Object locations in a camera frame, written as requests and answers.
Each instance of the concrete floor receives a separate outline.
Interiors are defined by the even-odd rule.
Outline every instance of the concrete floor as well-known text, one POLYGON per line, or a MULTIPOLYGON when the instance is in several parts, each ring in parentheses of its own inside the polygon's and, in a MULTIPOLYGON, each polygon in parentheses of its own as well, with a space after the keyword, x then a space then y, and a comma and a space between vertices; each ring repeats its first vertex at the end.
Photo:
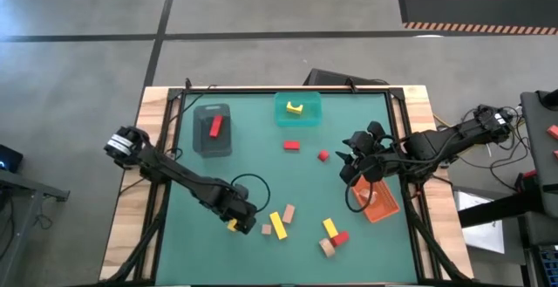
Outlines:
MULTIPOLYGON (((155 33, 164 0, 0 0, 0 35, 155 33)), ((395 31, 397 0, 174 0, 167 32, 395 31)), ((25 155, 23 174, 71 190, 45 204, 54 220, 28 244, 17 285, 95 282, 121 171, 102 147, 137 112, 152 42, 0 43, 0 143, 25 155)), ((392 84, 426 85, 433 110, 456 122, 478 104, 517 106, 555 89, 556 37, 374 38, 167 42, 155 85, 300 85, 313 67, 392 84)), ((492 148, 493 159, 505 155, 492 148)), ((486 149, 467 155, 487 164, 486 149)), ((512 181, 530 159, 502 168, 512 181)), ((506 193, 457 162, 456 185, 506 193)), ((481 281, 520 284, 519 267, 472 251, 481 281)))

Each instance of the orange bin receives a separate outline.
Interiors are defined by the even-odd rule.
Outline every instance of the orange bin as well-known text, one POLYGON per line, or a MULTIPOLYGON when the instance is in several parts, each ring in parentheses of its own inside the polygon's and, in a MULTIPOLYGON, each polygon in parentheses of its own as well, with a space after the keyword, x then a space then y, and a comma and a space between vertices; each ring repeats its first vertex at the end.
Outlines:
POLYGON ((361 196, 361 192, 366 193, 366 191, 371 193, 376 192, 376 199, 374 202, 363 211, 370 222, 378 222, 399 211, 399 205, 397 201, 395 201, 390 188, 384 180, 372 183, 372 190, 370 190, 370 183, 363 176, 358 179, 357 184, 352 188, 352 192, 361 207, 363 207, 366 204, 366 200, 368 200, 368 198, 363 198, 363 196, 361 196))

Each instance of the yellow block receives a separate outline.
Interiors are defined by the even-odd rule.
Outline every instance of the yellow block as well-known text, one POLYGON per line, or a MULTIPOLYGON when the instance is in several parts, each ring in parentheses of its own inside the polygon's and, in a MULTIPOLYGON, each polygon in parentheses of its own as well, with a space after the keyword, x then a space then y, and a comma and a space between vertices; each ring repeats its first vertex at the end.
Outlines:
POLYGON ((269 218, 271 218, 271 223, 273 223, 273 228, 276 229, 277 238, 279 238, 279 240, 286 238, 287 231, 282 225, 281 217, 279 216, 279 213, 277 212, 271 213, 269 214, 269 218))
POLYGON ((238 222, 238 221, 237 221, 235 218, 233 218, 232 220, 228 221, 228 225, 227 225, 228 230, 230 230, 230 231, 236 231, 235 225, 236 225, 237 222, 238 222))
POLYGON ((323 226, 325 227, 325 230, 328 232, 328 235, 330 235, 330 238, 333 238, 334 236, 338 235, 337 229, 335 229, 335 225, 333 224, 331 218, 328 218, 325 221, 323 221, 323 226))
POLYGON ((287 112, 301 114, 301 113, 303 113, 303 105, 299 105, 298 107, 293 107, 293 105, 290 104, 290 102, 288 102, 287 103, 287 112))

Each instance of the black floor mat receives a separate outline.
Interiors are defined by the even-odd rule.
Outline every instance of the black floor mat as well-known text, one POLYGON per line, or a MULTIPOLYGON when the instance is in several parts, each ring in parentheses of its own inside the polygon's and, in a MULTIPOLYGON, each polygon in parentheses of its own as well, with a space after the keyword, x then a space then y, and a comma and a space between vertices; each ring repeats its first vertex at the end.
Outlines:
POLYGON ((554 35, 558 0, 399 0, 408 29, 554 35))

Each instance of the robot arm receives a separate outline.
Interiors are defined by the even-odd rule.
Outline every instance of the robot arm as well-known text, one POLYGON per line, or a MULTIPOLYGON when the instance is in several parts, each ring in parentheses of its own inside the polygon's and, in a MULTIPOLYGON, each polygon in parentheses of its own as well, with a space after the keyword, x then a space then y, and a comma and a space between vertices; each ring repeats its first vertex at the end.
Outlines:
POLYGON ((236 219, 235 228, 247 234, 255 224, 256 207, 247 201, 248 190, 211 177, 201 177, 171 160, 149 142, 144 131, 121 127, 105 145, 106 153, 121 166, 138 165, 142 177, 154 183, 176 181, 188 188, 201 205, 226 222, 236 219))
POLYGON ((513 116, 503 108, 478 106, 471 120, 442 131, 413 133, 396 142, 385 135, 382 126, 372 121, 367 131, 355 132, 343 143, 351 154, 336 152, 345 162, 339 174, 351 186, 363 175, 367 181, 379 181, 394 174, 409 182, 424 182, 441 161, 454 162, 457 154, 475 144, 501 143, 508 139, 513 116), (385 147, 383 140, 391 140, 385 147))

